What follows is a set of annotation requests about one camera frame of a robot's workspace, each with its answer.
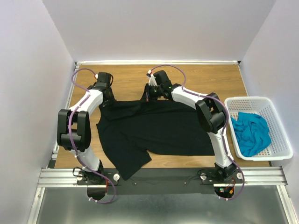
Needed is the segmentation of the black t shirt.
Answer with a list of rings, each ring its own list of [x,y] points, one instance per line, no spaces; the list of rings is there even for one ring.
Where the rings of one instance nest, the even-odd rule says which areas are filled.
[[[124,180],[151,161],[149,152],[213,156],[196,110],[169,100],[114,101],[99,106],[97,129],[103,151]]]

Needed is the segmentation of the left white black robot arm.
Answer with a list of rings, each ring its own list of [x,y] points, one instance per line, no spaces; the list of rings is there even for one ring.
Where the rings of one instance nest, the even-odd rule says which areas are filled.
[[[113,75],[106,72],[94,74],[96,82],[85,88],[78,85],[71,77],[73,84],[85,91],[84,96],[69,109],[58,112],[57,143],[65,150],[71,151],[82,167],[82,173],[93,184],[103,180],[109,182],[104,176],[103,165],[95,155],[92,147],[92,132],[90,115],[101,104],[114,100],[112,93]]]

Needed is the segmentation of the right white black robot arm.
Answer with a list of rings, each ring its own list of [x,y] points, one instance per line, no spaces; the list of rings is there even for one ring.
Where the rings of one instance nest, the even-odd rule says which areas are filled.
[[[146,100],[164,97],[165,99],[183,103],[196,110],[201,128],[207,132],[215,155],[214,177],[221,183],[231,179],[237,167],[231,155],[227,140],[229,114],[217,94],[203,94],[191,91],[179,84],[167,86],[145,85]]]

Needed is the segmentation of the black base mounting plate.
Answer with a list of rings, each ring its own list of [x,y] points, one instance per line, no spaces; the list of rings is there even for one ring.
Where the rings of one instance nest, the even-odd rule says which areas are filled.
[[[227,180],[218,181],[215,168],[142,168],[127,180],[114,168],[105,168],[103,173],[117,195],[214,194],[219,188],[227,192],[242,183],[237,170]]]

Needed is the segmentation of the blue t shirt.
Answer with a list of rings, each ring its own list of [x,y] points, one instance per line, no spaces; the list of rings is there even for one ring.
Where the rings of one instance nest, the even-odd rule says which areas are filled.
[[[239,112],[238,119],[231,121],[243,156],[255,156],[271,144],[270,129],[262,116]]]

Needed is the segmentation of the white plastic basket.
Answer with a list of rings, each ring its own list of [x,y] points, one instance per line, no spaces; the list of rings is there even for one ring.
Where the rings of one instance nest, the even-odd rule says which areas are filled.
[[[245,161],[282,161],[293,156],[288,136],[269,98],[231,97],[225,100],[230,119],[231,152]]]

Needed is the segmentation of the aluminium back rail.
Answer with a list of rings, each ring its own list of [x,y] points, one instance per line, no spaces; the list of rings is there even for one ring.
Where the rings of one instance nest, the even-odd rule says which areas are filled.
[[[77,65],[239,65],[239,61],[211,61],[211,60],[100,60],[100,61],[81,61]]]

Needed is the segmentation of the aluminium front rail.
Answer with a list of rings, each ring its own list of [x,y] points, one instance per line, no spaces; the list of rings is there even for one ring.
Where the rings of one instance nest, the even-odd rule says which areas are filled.
[[[42,169],[40,172],[37,186],[42,188],[49,187],[105,187],[106,182],[96,185],[86,177],[79,176],[79,169]],[[133,186],[138,184],[178,184],[189,185],[198,183],[204,185],[214,185],[215,187],[233,185],[241,186],[271,186],[287,185],[284,172],[281,167],[244,167],[242,175],[237,172],[234,179],[227,181],[213,181],[208,174],[201,173],[198,168],[142,168],[136,172],[129,180],[123,180],[116,169],[107,169],[106,176],[111,179],[116,186],[128,183]]]

